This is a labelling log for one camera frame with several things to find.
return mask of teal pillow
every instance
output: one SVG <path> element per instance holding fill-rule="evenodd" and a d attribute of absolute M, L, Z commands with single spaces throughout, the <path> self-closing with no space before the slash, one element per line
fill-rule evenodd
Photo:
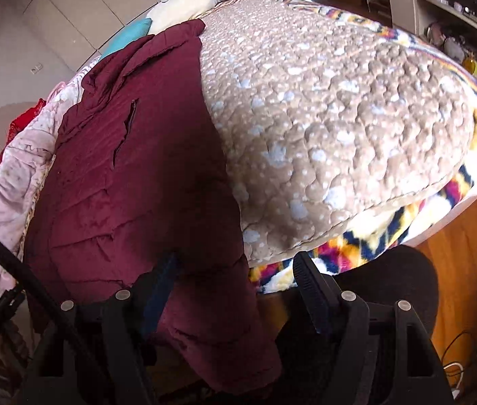
<path fill-rule="evenodd" d="M 102 52 L 102 57 L 100 60 L 106 56 L 109 56 L 111 53 L 122 50 L 129 43 L 134 42 L 136 39 L 146 36 L 151 24 L 152 20 L 150 18 L 143 18 L 141 20 L 134 21 L 133 23 L 129 23 L 115 35 L 109 44 L 107 44 L 107 47 L 105 47 Z"/>

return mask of black cable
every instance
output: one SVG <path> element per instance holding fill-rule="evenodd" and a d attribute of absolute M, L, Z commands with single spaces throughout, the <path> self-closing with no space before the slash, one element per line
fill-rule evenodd
<path fill-rule="evenodd" d="M 456 371 L 451 371 L 451 372 L 447 372 L 447 376 L 448 377 L 454 377 L 454 376 L 458 376 L 458 375 L 461 375 L 464 371 L 466 371 L 468 368 L 470 368 L 470 366 L 472 366 L 476 361 L 477 361 L 477 339 L 476 337 L 473 335 L 473 333 L 470 331 L 470 330 L 462 330 L 461 332 L 459 332 L 458 335 L 456 335 L 456 338 L 454 338 L 451 343 L 448 345 L 448 347 L 445 349 L 445 351 L 443 352 L 443 355 L 441 356 L 441 364 L 443 367 L 446 367 L 446 366 L 449 366 L 450 364 L 453 364 L 457 361 L 452 361 L 452 362 L 449 362 L 448 364 L 445 364 L 443 361 L 445 360 L 445 356 L 446 354 L 448 353 L 448 350 L 451 348 L 451 346 L 458 340 L 458 338 L 464 336 L 464 335 L 469 335 L 471 337 L 471 339 L 473 340 L 473 343 L 475 344 L 475 351 L 474 351 L 474 357 L 471 358 L 471 361 L 463 367 L 463 370 L 461 369 L 456 369 Z"/>
<path fill-rule="evenodd" d="M 60 310 L 58 304 L 56 304 L 30 268 L 15 257 L 2 243 L 0 243 L 0 265 L 42 305 L 77 355 L 85 360 L 88 372 L 94 377 L 94 381 L 97 382 L 95 385 L 99 384 L 102 389 L 108 390 L 111 382 L 73 325 L 68 321 L 64 312 Z"/>

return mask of maroon jacket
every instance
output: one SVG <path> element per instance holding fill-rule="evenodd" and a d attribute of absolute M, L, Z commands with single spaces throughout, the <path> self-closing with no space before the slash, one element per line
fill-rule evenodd
<path fill-rule="evenodd" d="M 87 303 L 179 251 L 185 273 L 158 333 L 212 388 L 243 393 L 274 381 L 281 366 L 247 280 L 239 209 L 204 104 L 203 29 L 193 20 L 145 36 L 84 77 L 24 260 L 57 302 Z"/>

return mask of jacket zipper pocket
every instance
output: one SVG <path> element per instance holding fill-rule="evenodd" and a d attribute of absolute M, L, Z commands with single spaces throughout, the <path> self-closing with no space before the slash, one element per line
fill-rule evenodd
<path fill-rule="evenodd" d="M 116 149 L 114 150 L 112 154 L 112 166 L 113 168 L 115 167 L 115 162 L 116 162 L 116 156 L 118 155 L 118 152 L 126 139 L 128 138 L 128 135 L 131 132 L 131 128 L 133 126 L 134 118 L 135 118 L 135 112 L 137 111 L 137 102 L 139 102 L 139 99 L 135 99 L 131 101 L 130 104 L 130 112 L 128 116 L 126 117 L 126 120 L 124 120 L 124 126 L 126 128 L 126 133 L 124 134 L 124 138 L 120 141 Z"/>

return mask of white pillow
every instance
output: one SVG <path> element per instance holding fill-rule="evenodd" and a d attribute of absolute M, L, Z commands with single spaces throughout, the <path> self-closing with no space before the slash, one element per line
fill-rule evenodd
<path fill-rule="evenodd" d="M 161 0 L 146 15 L 152 19 L 149 35 L 157 35 L 165 29 L 192 20 L 219 2 L 225 0 Z"/>

